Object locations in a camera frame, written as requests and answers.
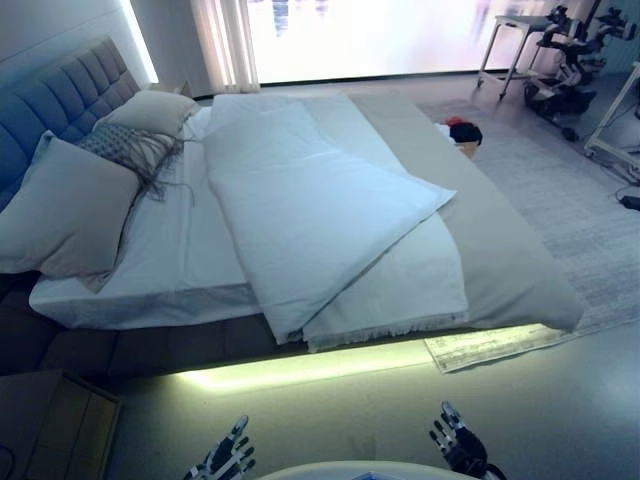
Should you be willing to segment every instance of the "robotic fingers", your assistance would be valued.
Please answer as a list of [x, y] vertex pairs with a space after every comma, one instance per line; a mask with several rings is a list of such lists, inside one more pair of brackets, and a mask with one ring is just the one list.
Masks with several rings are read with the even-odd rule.
[[487, 450], [480, 439], [467, 428], [460, 413], [449, 403], [442, 402], [440, 418], [447, 425], [445, 428], [438, 420], [433, 422], [436, 433], [429, 431], [451, 470], [475, 478], [506, 480], [504, 474], [487, 462]]
[[247, 447], [249, 437], [242, 436], [247, 423], [249, 417], [240, 417], [227, 436], [209, 451], [203, 462], [191, 467], [184, 480], [241, 479], [256, 464], [250, 458], [255, 449]]

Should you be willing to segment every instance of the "gray rug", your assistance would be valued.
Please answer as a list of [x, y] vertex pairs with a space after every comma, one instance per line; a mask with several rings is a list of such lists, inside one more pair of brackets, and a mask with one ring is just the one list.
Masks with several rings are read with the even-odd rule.
[[585, 306], [573, 332], [540, 325], [446, 335], [426, 343], [450, 372], [548, 347], [640, 318], [640, 213], [598, 182], [602, 172], [561, 142], [538, 144], [465, 101], [421, 106], [434, 121], [452, 114], [480, 126], [473, 161], [543, 238]]

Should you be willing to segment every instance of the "window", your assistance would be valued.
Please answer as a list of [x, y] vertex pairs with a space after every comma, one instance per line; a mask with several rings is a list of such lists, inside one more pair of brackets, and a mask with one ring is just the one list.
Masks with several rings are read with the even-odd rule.
[[[261, 83], [477, 70], [496, 15], [545, 15], [550, 0], [248, 0]], [[488, 68], [520, 32], [501, 29]]]

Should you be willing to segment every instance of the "gray tufted headboard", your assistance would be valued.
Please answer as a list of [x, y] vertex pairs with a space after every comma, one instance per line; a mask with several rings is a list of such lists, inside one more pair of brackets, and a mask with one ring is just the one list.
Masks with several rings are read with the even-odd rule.
[[94, 40], [0, 95], [0, 211], [20, 188], [45, 130], [75, 142], [138, 85], [113, 40]]

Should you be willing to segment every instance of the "floor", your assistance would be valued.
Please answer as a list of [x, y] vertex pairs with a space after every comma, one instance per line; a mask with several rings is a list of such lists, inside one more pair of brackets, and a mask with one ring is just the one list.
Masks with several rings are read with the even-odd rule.
[[[605, 79], [592, 110], [595, 126], [623, 77]], [[416, 103], [466, 98], [558, 155], [578, 148], [522, 106], [516, 83], [498, 103], [473, 76], [336, 83], [266, 89], [318, 95], [400, 91]], [[624, 116], [610, 134], [637, 143], [639, 122]], [[598, 159], [607, 162], [605, 156]], [[581, 165], [613, 193], [624, 183], [586, 158]], [[378, 459], [445, 467], [426, 432], [448, 399], [511, 479], [638, 478], [640, 474], [640, 324], [440, 374], [424, 345], [355, 349], [204, 373], [109, 385], [124, 409], [106, 478], [182, 478], [237, 416], [251, 420], [256, 448], [250, 478], [317, 461]]]

